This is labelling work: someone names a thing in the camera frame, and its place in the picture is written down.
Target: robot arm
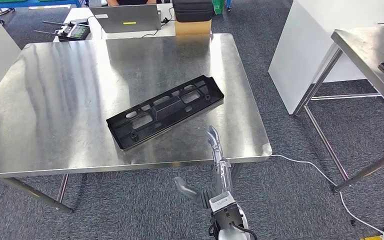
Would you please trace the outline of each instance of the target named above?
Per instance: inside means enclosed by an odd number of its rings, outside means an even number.
[[[176,187],[180,193],[203,208],[211,209],[211,226],[208,233],[216,240],[251,240],[245,213],[231,193],[232,182],[235,181],[242,165],[231,166],[229,161],[223,158],[219,134],[213,126],[209,126],[207,136],[214,160],[211,183],[208,187],[198,190],[187,185],[181,177],[175,177]]]

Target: silver laptop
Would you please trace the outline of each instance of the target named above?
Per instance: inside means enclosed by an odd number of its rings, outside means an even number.
[[[107,34],[161,29],[161,12],[155,4],[91,7],[90,11]]]

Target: black bag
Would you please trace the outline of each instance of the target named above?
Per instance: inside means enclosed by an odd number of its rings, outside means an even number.
[[[182,23],[209,21],[214,11],[212,0],[173,0],[173,9]]]

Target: metal table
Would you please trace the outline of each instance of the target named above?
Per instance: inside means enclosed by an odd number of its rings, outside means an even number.
[[[332,55],[329,63],[324,68],[320,77],[309,91],[304,96],[301,104],[297,107],[294,114],[299,116],[305,110],[308,114],[312,124],[314,125],[317,133],[321,137],[323,144],[327,148],[330,156],[333,158],[337,168],[339,169],[345,182],[335,187],[337,192],[342,189],[355,184],[364,177],[376,172],[384,166],[384,157],[377,160],[373,164],[367,166],[360,171],[357,175],[349,177],[345,169],[342,167],[341,162],[336,156],[334,150],[329,144],[328,139],[323,134],[322,129],[318,125],[315,117],[308,107],[310,101],[331,100],[331,99],[349,99],[349,98],[365,98],[382,96],[384,98],[384,73],[379,70],[378,65],[384,62],[384,26],[356,28],[351,30],[335,30],[331,36],[334,41],[334,54]],[[319,87],[322,85],[325,78],[328,76],[335,63],[338,61],[342,53],[345,53],[349,59],[360,69],[366,76],[367,80],[373,85],[378,93],[368,94],[349,94],[349,95],[335,95],[335,96],[314,96]]]
[[[106,119],[200,75],[224,101],[122,151]],[[0,83],[0,179],[64,212],[67,174],[212,164],[206,130],[232,163],[272,148],[230,34],[28,44]],[[54,200],[15,177],[64,174]]]

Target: white cable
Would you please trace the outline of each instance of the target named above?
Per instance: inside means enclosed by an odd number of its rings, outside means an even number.
[[[330,178],[328,178],[328,176],[326,176],[316,165],[314,165],[312,162],[309,162],[309,161],[298,161],[298,160],[293,160],[293,159],[290,159],[289,157],[285,157],[283,155],[279,155],[279,154],[273,154],[271,155],[273,157],[281,157],[281,158],[284,158],[284,159],[287,159],[289,161],[292,161],[292,162],[296,162],[296,163],[302,163],[302,164],[310,164],[312,165],[313,167],[315,167],[315,169],[317,169],[317,171],[319,173],[321,173],[321,175],[323,175],[323,177],[325,179],[327,179],[331,184],[333,184],[335,187],[337,186],[336,183],[334,183],[334,181],[332,181]]]
[[[340,195],[340,200],[342,201],[343,207],[344,207],[345,210],[349,213],[349,215],[351,215],[351,217],[355,218],[355,219],[356,219],[357,221],[359,221],[360,223],[362,223],[362,224],[364,224],[364,225],[367,225],[367,226],[371,227],[372,229],[378,231],[379,233],[384,234],[384,231],[379,230],[378,228],[376,228],[376,227],[374,227],[374,226],[368,224],[367,222],[365,222],[365,221],[359,219],[358,217],[354,216],[354,215],[350,212],[350,210],[348,210],[348,207],[345,205],[344,198],[342,197],[342,192],[341,192],[341,191],[339,192],[339,195]]]
[[[335,187],[337,186],[330,178],[328,178],[316,165],[314,165],[312,162],[309,162],[309,161],[298,161],[298,160],[293,160],[293,159],[290,159],[289,157],[285,157],[285,156],[283,156],[283,155],[280,155],[280,154],[273,154],[273,155],[271,155],[272,157],[281,157],[281,158],[284,158],[284,159],[286,159],[286,160],[289,160],[289,161],[292,161],[292,162],[296,162],[296,163],[302,163],[302,164],[310,164],[310,165],[312,165],[313,167],[315,167],[315,169],[317,169],[318,170],[318,172],[319,173],[321,173],[321,175],[323,175],[323,177],[325,178],[325,179],[327,179],[331,184],[333,184]],[[370,225],[370,224],[368,224],[367,222],[365,222],[365,221],[363,221],[363,220],[361,220],[361,219],[359,219],[358,217],[356,217],[356,216],[354,216],[354,214],[352,214],[351,212],[350,212],[350,210],[348,210],[348,207],[345,205],[345,202],[344,202],[344,198],[342,197],[342,192],[340,191],[339,192],[339,195],[340,195],[340,200],[342,201],[342,205],[343,205],[343,207],[345,208],[345,210],[349,213],[349,215],[351,215],[351,217],[353,217],[353,218],[355,218],[357,221],[359,221],[360,223],[362,223],[362,224],[364,224],[364,225],[366,225],[366,226],[369,226],[369,227],[371,227],[372,229],[374,229],[374,230],[376,230],[376,231],[378,231],[378,232],[380,232],[381,234],[384,234],[384,231],[381,231],[381,230],[379,230],[378,228],[376,228],[376,227],[374,227],[374,226],[372,226],[372,225]]]

